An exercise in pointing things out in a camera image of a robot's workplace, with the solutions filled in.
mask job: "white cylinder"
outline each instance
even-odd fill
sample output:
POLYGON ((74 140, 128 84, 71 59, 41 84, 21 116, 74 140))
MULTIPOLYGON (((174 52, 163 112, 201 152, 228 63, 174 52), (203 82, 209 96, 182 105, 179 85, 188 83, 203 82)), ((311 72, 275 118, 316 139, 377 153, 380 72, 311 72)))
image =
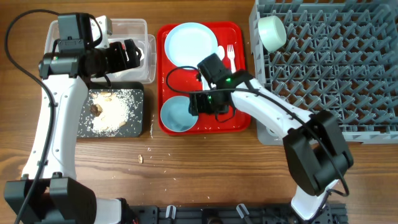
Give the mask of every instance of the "white cylinder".
POLYGON ((284 24, 277 16, 259 19, 260 39, 269 52, 274 52, 286 43, 284 24))

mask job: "clear plastic bin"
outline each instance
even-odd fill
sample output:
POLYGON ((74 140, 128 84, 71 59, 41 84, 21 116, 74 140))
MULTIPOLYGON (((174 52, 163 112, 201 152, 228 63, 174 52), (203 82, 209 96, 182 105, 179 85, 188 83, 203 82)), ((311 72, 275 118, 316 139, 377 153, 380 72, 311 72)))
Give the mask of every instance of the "clear plastic bin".
MULTIPOLYGON (((111 19, 113 34, 108 36, 109 42, 132 39, 140 48, 142 57, 140 66, 116 73, 109 73, 112 82, 141 82, 152 83, 156 74, 156 42, 153 35, 148 35, 147 22, 143 19, 111 19)), ((53 42, 59 38, 58 21, 50 24, 44 53, 52 51, 53 42)), ((104 78, 92 79, 93 82, 105 82, 104 78)))

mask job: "plate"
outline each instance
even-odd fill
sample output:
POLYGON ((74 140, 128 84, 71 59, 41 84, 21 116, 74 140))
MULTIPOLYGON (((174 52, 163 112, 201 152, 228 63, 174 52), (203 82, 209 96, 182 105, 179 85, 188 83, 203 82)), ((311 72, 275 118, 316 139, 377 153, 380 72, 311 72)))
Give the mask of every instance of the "plate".
POLYGON ((166 37, 165 53, 177 67, 193 66, 218 50, 216 35, 207 27, 196 22, 180 24, 166 37))

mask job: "fork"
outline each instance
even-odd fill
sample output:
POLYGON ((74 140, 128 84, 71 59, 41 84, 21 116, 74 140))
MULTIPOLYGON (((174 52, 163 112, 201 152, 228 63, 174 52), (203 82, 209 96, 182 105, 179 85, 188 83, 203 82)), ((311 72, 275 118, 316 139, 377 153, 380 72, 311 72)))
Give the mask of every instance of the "fork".
POLYGON ((229 44, 227 47, 227 53, 226 56, 229 58, 231 61, 231 72, 235 73, 236 72, 236 67, 235 67, 235 51, 234 51, 234 46, 232 44, 229 44))

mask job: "wooden tabletop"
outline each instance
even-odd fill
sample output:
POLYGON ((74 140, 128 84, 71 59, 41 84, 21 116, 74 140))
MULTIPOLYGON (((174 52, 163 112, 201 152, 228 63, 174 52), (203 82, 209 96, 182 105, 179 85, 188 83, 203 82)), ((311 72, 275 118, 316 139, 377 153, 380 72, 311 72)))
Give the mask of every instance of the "wooden tabletop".
MULTIPOLYGON (((249 45, 249 14, 254 0, 224 1, 95 1, 2 0, 0 43, 7 26, 29 9, 88 12, 110 18, 145 19, 148 33, 183 22, 233 21, 242 29, 248 70, 254 62, 249 45)), ((55 16, 36 14, 13 28, 11 54, 38 74, 44 43, 55 16)), ((76 145, 78 181, 97 197, 123 197, 131 205, 212 206, 287 203, 295 193, 285 153, 280 146, 263 146, 256 125, 232 134, 173 137, 164 134, 156 116, 156 81, 145 85, 146 116, 139 138, 79 139, 76 145), (153 125, 153 138, 149 129, 153 125), (139 164, 137 156, 144 156, 139 164)), ((40 87, 7 60, 0 51, 0 192, 7 180, 17 180, 27 162, 40 113, 40 87)), ((351 144, 355 164, 345 175, 351 190, 347 203, 350 223, 398 222, 398 146, 351 144)), ((0 200, 0 223, 16 215, 0 200)))

